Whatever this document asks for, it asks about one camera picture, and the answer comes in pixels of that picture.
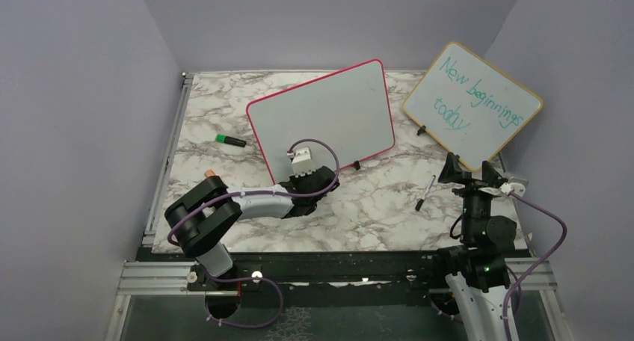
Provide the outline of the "red framed whiteboard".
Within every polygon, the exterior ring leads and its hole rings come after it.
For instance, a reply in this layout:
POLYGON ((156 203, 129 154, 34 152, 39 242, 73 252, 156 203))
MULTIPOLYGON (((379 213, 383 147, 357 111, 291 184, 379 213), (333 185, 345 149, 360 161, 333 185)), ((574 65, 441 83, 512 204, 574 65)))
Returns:
POLYGON ((318 77, 247 104, 246 115, 273 182, 292 175, 287 152, 308 146, 318 166, 342 168, 396 143, 384 65, 379 59, 318 77))

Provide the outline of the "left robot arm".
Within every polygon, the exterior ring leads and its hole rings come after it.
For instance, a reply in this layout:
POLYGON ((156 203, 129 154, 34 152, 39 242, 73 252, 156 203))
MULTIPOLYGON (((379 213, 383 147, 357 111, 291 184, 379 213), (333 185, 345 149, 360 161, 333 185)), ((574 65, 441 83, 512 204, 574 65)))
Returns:
POLYGON ((325 166, 261 189, 230 188, 218 175, 208 173, 164 212, 170 226, 167 240, 196 259, 215 288, 226 289, 234 282, 235 269, 221 239, 236 222, 307 216, 338 186, 338 174, 325 166))

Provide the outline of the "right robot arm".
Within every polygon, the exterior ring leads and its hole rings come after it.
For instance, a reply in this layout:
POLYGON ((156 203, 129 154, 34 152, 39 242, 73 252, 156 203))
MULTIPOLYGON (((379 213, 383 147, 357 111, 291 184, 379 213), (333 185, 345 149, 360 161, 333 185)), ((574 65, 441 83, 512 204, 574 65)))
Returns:
POLYGON ((515 249, 517 223, 491 213, 493 199, 512 186, 488 161, 481 179, 474 178, 454 153, 448 153, 437 180, 458 184, 453 193, 462 199, 462 211, 460 244, 439 249, 433 280, 449 287, 469 340, 518 340, 512 304, 505 300, 513 281, 504 258, 515 249))

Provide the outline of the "white whiteboard marker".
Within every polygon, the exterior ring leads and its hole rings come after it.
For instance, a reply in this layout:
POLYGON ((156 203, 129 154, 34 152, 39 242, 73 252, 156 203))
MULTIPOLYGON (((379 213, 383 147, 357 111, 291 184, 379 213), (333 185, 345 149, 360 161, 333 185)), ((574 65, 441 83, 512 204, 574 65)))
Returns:
POLYGON ((421 198, 422 198, 422 199, 424 199, 424 200, 426 200, 426 199, 427 199, 427 197, 428 197, 428 195, 429 195, 429 193, 430 193, 430 191, 431 191, 431 187, 433 186, 433 184, 434 184, 434 182, 435 182, 436 178, 437 178, 437 176, 436 176, 435 174, 433 174, 433 175, 431 176, 430 180, 428 181, 428 183, 427 183, 427 185, 426 185, 426 187, 425 187, 425 190, 424 190, 424 192, 423 192, 423 195, 420 197, 420 199, 421 199, 421 198))

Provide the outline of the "black marker cap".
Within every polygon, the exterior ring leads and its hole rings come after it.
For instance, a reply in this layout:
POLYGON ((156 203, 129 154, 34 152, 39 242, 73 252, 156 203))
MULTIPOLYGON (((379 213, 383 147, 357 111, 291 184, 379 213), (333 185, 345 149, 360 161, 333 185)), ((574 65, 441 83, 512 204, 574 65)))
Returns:
POLYGON ((417 212, 422 208, 422 205, 423 205, 424 202, 425 202, 425 200, 422 199, 422 198, 417 201, 416 206, 415 206, 415 210, 417 212))

